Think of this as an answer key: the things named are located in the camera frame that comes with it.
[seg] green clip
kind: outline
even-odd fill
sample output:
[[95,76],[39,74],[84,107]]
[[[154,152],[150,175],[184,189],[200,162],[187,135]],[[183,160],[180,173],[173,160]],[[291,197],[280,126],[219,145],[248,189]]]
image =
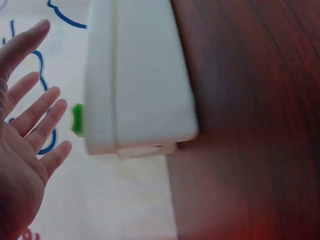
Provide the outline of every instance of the green clip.
[[83,129],[83,114],[84,114],[84,105],[77,104],[72,108],[73,113],[73,126],[72,132],[74,132],[78,137],[84,137]]

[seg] wooden table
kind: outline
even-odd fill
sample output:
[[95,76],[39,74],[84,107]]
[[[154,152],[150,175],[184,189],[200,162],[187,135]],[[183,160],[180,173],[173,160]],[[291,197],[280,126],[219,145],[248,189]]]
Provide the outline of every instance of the wooden table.
[[172,4],[201,132],[168,157],[179,240],[320,239],[320,1]]

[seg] white plastic box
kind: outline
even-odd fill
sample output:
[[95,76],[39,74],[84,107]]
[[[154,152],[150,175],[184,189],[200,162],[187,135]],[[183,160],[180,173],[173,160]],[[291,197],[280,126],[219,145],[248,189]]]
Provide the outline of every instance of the white plastic box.
[[88,28],[89,154],[146,146],[153,148],[145,154],[159,154],[154,146],[194,138],[195,102],[170,0],[94,0]]

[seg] wooden surface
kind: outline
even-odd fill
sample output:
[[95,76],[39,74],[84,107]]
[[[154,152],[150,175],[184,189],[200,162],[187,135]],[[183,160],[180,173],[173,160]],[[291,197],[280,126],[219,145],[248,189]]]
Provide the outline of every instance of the wooden surface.
[[320,239],[320,1],[172,4],[201,131],[168,157],[179,240]]

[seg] white sheet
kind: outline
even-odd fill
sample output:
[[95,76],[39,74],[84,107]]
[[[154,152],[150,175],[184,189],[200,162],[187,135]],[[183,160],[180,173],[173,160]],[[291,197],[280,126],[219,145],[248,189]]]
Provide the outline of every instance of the white sheet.
[[[12,37],[11,24],[18,34],[48,18],[51,31],[38,49],[43,57],[41,75],[49,87],[61,88],[61,97],[71,108],[83,102],[87,30],[82,27],[87,24],[89,0],[50,3],[51,7],[47,0],[0,0],[0,39]],[[9,86],[26,73],[40,70],[38,56],[28,56]],[[38,83],[10,118],[43,92]],[[175,240],[165,157],[119,161],[109,156],[107,163],[102,163],[87,155],[83,139],[71,132],[71,125],[69,111],[57,126],[57,143],[68,139],[73,151],[50,179],[30,229],[43,240]]]

